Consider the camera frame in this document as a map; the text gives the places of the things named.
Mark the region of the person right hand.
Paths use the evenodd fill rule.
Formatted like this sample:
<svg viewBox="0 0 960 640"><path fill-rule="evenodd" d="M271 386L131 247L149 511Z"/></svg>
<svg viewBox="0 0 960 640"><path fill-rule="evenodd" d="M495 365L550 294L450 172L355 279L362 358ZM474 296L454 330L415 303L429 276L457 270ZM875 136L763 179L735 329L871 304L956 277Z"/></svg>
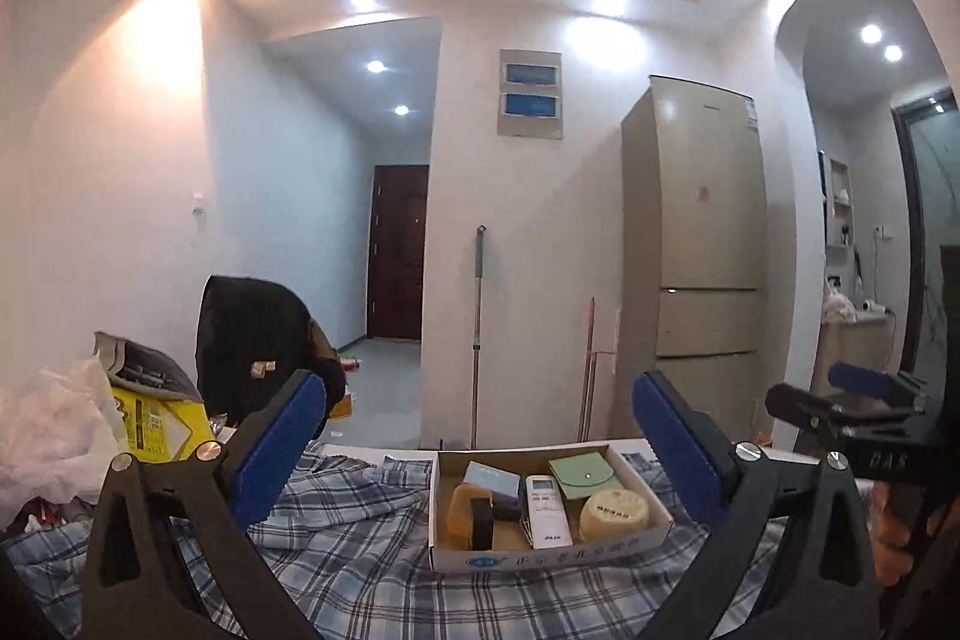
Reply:
<svg viewBox="0 0 960 640"><path fill-rule="evenodd" d="M869 536L877 580L884 587L896 585L913 568L913 556L907 551L911 531L889 507L890 486L874 482L869 513Z"/></svg>

